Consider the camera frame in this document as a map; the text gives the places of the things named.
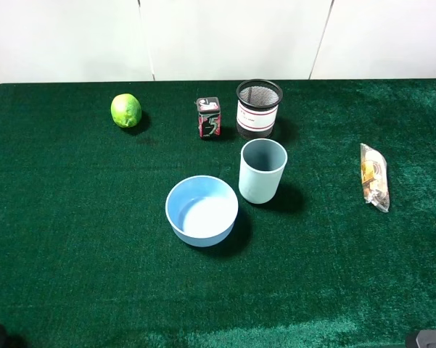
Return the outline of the light blue bowl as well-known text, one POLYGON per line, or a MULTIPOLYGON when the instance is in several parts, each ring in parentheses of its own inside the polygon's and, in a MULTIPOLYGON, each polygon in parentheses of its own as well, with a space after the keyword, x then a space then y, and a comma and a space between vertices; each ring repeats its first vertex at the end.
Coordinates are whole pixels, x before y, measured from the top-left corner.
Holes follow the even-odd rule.
POLYGON ((211 247, 231 232, 239 211, 232 187, 220 178, 196 175, 178 182, 165 201, 165 216, 177 237, 193 247, 211 247))

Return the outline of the green lime fruit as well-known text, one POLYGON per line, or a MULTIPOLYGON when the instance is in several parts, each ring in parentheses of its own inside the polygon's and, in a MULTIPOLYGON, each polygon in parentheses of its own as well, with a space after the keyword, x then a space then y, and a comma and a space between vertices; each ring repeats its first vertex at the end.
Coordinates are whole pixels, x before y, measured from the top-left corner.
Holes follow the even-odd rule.
POLYGON ((117 95, 111 103, 112 119, 121 128, 132 128, 141 120, 141 105, 132 94, 117 95))

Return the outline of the red black gum box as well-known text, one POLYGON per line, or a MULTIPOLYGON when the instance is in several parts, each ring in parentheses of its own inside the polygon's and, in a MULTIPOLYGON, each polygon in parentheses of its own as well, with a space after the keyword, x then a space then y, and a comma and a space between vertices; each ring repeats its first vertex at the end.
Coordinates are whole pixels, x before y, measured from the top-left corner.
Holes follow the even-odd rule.
POLYGON ((215 138, 221 134, 221 106, 217 97, 196 100, 200 138, 215 138))

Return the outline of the clear wrapped snack packet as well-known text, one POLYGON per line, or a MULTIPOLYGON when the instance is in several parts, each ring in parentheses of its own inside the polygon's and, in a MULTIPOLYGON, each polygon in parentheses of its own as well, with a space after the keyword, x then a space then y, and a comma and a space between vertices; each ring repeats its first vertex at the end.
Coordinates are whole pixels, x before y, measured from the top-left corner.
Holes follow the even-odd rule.
POLYGON ((379 211, 388 212, 390 195, 386 159, 366 144, 360 144, 360 151, 363 198, 367 204, 373 204, 379 211))

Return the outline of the light blue cup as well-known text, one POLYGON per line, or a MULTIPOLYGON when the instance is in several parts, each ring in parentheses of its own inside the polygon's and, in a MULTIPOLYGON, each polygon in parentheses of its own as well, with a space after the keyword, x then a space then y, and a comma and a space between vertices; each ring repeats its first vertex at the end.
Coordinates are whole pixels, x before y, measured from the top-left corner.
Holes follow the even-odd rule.
POLYGON ((276 194, 287 160, 286 149, 274 140, 248 141, 240 152, 239 193, 253 204, 269 202, 276 194))

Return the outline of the black object bottom right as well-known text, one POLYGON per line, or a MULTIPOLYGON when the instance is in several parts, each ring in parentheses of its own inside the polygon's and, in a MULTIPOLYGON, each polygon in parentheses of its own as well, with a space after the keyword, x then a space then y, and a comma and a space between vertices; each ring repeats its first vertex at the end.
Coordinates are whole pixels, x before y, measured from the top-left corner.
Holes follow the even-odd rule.
POLYGON ((436 330, 415 331, 407 336, 406 348, 436 348, 436 330))

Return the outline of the green felt table cloth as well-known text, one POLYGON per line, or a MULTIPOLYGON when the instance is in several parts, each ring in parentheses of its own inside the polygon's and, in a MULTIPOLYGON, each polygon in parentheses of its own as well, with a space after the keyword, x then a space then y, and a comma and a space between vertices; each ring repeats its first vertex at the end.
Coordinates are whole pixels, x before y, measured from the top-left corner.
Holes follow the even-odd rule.
POLYGON ((10 347, 388 347, 436 329, 436 79, 283 80, 276 196, 188 246, 193 175, 238 186, 235 80, 0 84, 0 324, 10 347), (141 105, 121 128, 120 94, 141 105), (196 100, 221 134, 200 138, 196 100), (360 144, 387 162, 363 198, 360 144))

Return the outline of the black mesh pen holder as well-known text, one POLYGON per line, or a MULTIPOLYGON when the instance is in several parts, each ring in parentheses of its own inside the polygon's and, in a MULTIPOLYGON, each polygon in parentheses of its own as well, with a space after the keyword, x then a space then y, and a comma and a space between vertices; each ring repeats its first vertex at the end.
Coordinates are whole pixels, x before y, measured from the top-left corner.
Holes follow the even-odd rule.
POLYGON ((247 140, 268 138, 283 98, 281 87, 269 80, 246 80, 237 86, 236 96, 236 129, 240 136, 247 140))

